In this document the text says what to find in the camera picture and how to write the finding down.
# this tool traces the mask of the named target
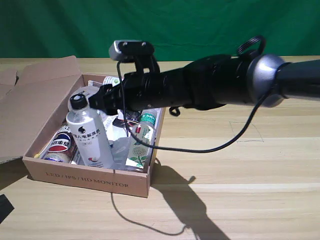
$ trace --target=wooden table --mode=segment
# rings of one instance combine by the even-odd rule
[[[320,56],[286,57],[299,62]],[[43,59],[0,59],[0,71]],[[161,62],[162,71],[187,62]],[[110,59],[79,59],[83,72],[116,74]],[[122,72],[132,70],[123,65]],[[165,115],[160,145],[221,145],[251,108],[181,109]],[[320,103],[288,99],[258,110],[244,136],[209,154],[158,151],[148,198],[28,179],[0,165],[0,194],[15,207],[2,240],[319,240]]]

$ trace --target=cardboard box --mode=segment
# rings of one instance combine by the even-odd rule
[[[11,79],[14,72],[2,74]],[[147,173],[48,161],[33,158],[59,129],[68,113],[71,94],[89,80],[102,83],[105,76],[82,74],[75,56],[27,66],[17,84],[8,85],[0,99],[0,160],[20,158],[36,181],[147,197],[156,151]],[[164,117],[161,111],[155,142],[158,143]]]

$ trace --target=black object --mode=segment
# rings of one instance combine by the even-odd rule
[[[248,49],[258,42],[258,49]],[[183,68],[165,72],[149,67],[149,73],[143,72],[143,66],[147,68],[154,64],[154,58],[150,58],[148,63],[148,57],[153,55],[143,55],[140,64],[137,58],[142,56],[137,53],[136,58],[132,58],[136,72],[125,74],[122,81],[122,61],[118,61],[116,67],[120,85],[100,87],[99,91],[89,98],[90,107],[102,110],[108,115],[112,111],[123,109],[125,126],[131,133],[126,121],[127,109],[141,111],[171,107],[170,114],[178,116],[178,107],[205,111],[226,104],[254,106],[242,130],[225,144],[211,149],[153,146],[132,136],[140,144],[160,150],[189,153],[211,153],[221,150],[241,137],[259,106],[275,107],[283,99],[290,97],[320,98],[320,60],[285,62],[276,55],[263,54],[265,46],[265,38],[256,36],[238,48],[238,57],[212,55],[191,62]]]
[[[4,194],[0,195],[0,224],[14,209],[8,198]]]
[[[88,105],[86,96],[83,94],[76,94],[70,98],[71,107],[74,110],[83,109]]]

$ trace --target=soda can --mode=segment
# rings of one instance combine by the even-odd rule
[[[67,123],[64,123],[50,143],[43,159],[61,163],[70,163],[77,146]]]

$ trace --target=black cable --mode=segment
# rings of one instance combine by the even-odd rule
[[[212,152],[216,152],[219,151],[221,149],[224,149],[228,146],[230,146],[231,144],[233,144],[235,141],[237,141],[247,130],[247,128],[249,127],[252,119],[254,118],[255,113],[257,112],[258,108],[261,106],[261,104],[266,100],[266,98],[270,95],[270,93],[273,90],[273,86],[259,99],[259,101],[256,103],[256,105],[253,107],[246,123],[244,124],[243,128],[241,129],[241,131],[235,135],[231,140],[227,141],[226,143],[211,148],[211,149],[204,149],[204,150],[197,150],[197,149],[185,149],[185,148],[175,148],[175,147],[165,147],[165,146],[155,146],[155,145],[150,145],[147,144],[143,141],[141,141],[139,138],[137,138],[134,133],[130,130],[130,127],[127,123],[127,118],[126,118],[126,99],[125,99],[125,89],[124,89],[124,85],[122,82],[122,77],[121,77],[121,72],[120,72],[120,64],[121,61],[118,61],[118,63],[116,64],[116,70],[118,72],[118,77],[120,79],[120,86],[121,86],[121,92],[122,92],[122,101],[123,101],[123,120],[124,120],[124,124],[126,129],[129,131],[129,133],[131,134],[131,137],[133,137],[134,140],[136,140],[138,143],[147,146],[149,148],[152,149],[160,149],[160,150],[167,150],[167,151],[177,151],[177,152],[185,152],[185,153],[195,153],[195,154],[206,154],[206,153],[212,153]]]
[[[130,220],[128,218],[126,218],[124,215],[122,215],[122,213],[118,210],[116,204],[115,204],[115,200],[114,200],[114,195],[113,193],[111,192],[111,202],[112,202],[112,205],[113,205],[113,208],[115,209],[116,213],[121,217],[123,218],[124,220],[126,220],[127,222],[131,223],[131,224],[136,224],[138,226],[141,226],[141,227],[145,227],[147,229],[150,229],[150,230],[153,230],[159,234],[164,234],[164,235],[168,235],[168,236],[178,236],[180,234],[182,234],[185,229],[188,229],[189,227],[187,225],[184,225],[181,229],[180,232],[177,232],[177,233],[169,233],[169,232],[164,232],[164,231],[161,231],[161,230],[158,230],[152,226],[148,226],[148,225],[145,225],[143,223],[140,223],[140,222],[137,222],[137,221],[133,221],[133,220]]]

